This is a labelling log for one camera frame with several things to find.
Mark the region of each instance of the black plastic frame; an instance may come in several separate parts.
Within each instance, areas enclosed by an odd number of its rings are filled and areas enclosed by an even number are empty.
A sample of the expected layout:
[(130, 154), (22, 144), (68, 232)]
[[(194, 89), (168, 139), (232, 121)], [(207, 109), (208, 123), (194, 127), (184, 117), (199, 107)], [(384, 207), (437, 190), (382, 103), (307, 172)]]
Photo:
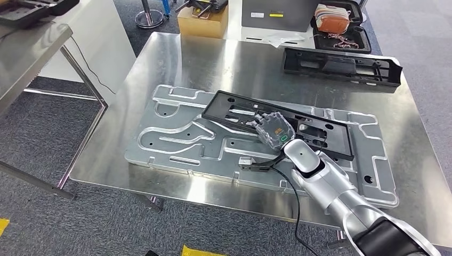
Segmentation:
[[(345, 71), (344, 64), (339, 62), (335, 63), (338, 72), (331, 71), (331, 69), (328, 69), (328, 71), (325, 70), (324, 68), (327, 64), (334, 64), (331, 63), (331, 59), (342, 60), (342, 62), (347, 64), (352, 63), (352, 65), (354, 62), (355, 72)], [(285, 73), (392, 87), (398, 87), (400, 85), (400, 77), (403, 69), (391, 59), (354, 57), (352, 55), (336, 54), (334, 52), (325, 53), (324, 51), (291, 48), (284, 49), (282, 65)], [(372, 71), (374, 75), (360, 74), (360, 70)]]
[[(240, 113), (232, 114), (230, 112), (230, 109), (233, 106), (239, 109), (253, 111), (261, 115), (263, 113), (269, 114), (271, 112), (278, 111), (288, 120), (292, 127), (294, 127), (294, 130), (296, 132), (296, 138), (303, 139), (306, 142), (306, 144), (308, 144), (313, 150), (321, 149), (323, 152), (325, 152), (325, 154), (327, 154), (331, 158), (340, 158), (348, 161), (351, 161), (354, 158), (351, 148), (349, 128), (344, 123), (328, 120), (325, 118), (295, 111), (293, 109), (288, 109), (285, 107), (273, 105), (267, 102), (243, 97), (237, 94), (224, 91), (217, 91), (213, 99), (204, 109), (201, 116), (202, 118), (220, 123), (230, 128), (257, 134), (257, 131), (254, 127), (246, 125), (246, 122), (254, 120), (254, 115)], [(226, 115), (229, 116), (234, 115), (234, 117), (237, 118), (237, 121), (234, 122), (231, 121), (230, 119), (226, 119)], [(323, 132), (325, 133), (325, 137), (298, 131), (298, 126), (300, 123), (306, 124), (308, 126), (313, 126), (314, 128), (316, 128), (316, 130), (321, 130), (321, 128), (318, 127), (319, 126), (318, 123), (321, 124), (326, 123), (324, 125), (325, 127), (323, 127), (323, 129), (325, 130), (322, 130), (322, 133)], [(331, 147), (328, 147), (328, 133), (332, 134), (333, 133), (332, 129), (336, 129), (334, 136), (336, 138), (342, 139), (344, 143), (343, 151), (333, 151), (330, 150)]]

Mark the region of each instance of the stainless steel table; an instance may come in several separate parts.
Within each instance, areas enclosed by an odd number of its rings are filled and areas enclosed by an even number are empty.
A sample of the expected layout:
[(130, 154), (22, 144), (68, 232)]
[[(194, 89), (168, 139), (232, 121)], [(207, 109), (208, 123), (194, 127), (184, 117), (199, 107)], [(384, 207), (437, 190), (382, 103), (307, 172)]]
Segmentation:
[[(400, 205), (388, 213), (438, 247), (451, 248), (452, 195), (407, 82), (396, 90), (287, 75), (283, 50), (270, 45), (152, 33), (115, 103), (76, 161), (70, 178), (143, 195), (175, 198), (294, 221), (293, 194), (190, 177), (129, 164), (124, 151), (159, 84), (374, 114), (394, 173)], [(301, 198), (301, 220), (336, 228), (314, 201)]]
[[(22, 170), (0, 161), (0, 171), (15, 176), (37, 187), (45, 189), (49, 193), (58, 194), (65, 198), (74, 198), (72, 193), (63, 190), (64, 184), (69, 178), (74, 160), (78, 157), (86, 142), (90, 138), (97, 123), (107, 108), (102, 96), (83, 72), (74, 57), (64, 46), (71, 38), (72, 30), (66, 24), (57, 24), (52, 21), (37, 24), (34, 28), (15, 30), (0, 26), (0, 114), (8, 108), (14, 100), (23, 92), (40, 93), (60, 97), (94, 100), (100, 103), (100, 110), (90, 126), (85, 138), (76, 151), (74, 159), (61, 178), (59, 184), (54, 186), (46, 181), (38, 179)], [(54, 92), (39, 89), (30, 89), (27, 86), (37, 76), (44, 65), (60, 50), (68, 60), (86, 86), (94, 96), (79, 95), (63, 92)]]

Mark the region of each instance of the yellow label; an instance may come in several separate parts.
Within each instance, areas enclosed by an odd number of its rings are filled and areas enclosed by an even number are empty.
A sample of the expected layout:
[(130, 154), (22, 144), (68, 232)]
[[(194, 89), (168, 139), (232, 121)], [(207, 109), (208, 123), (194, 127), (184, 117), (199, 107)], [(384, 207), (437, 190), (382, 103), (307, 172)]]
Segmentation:
[(193, 250), (184, 245), (184, 247), (182, 249), (182, 256), (224, 256), (224, 255), (211, 253), (211, 252), (203, 252), (203, 251)]
[(10, 220), (8, 219), (0, 219), (0, 236), (3, 234), (3, 231), (5, 230), (6, 226), (10, 223)]

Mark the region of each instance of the screw hole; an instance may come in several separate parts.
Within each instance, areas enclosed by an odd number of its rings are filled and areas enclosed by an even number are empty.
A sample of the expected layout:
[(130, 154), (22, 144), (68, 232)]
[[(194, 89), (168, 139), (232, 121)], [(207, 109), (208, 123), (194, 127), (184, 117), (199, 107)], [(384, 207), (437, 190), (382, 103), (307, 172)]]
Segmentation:
[(364, 176), (364, 180), (369, 184), (374, 183), (374, 179), (369, 175)]

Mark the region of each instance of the cardboard box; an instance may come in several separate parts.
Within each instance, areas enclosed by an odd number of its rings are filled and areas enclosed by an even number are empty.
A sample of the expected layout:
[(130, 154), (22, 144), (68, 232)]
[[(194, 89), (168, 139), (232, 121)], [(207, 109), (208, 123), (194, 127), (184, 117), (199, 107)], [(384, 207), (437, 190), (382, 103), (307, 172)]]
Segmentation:
[(219, 13), (210, 13), (208, 19), (197, 18), (192, 11), (193, 7), (186, 7), (177, 15), (181, 35), (223, 38), (228, 27), (228, 6)]

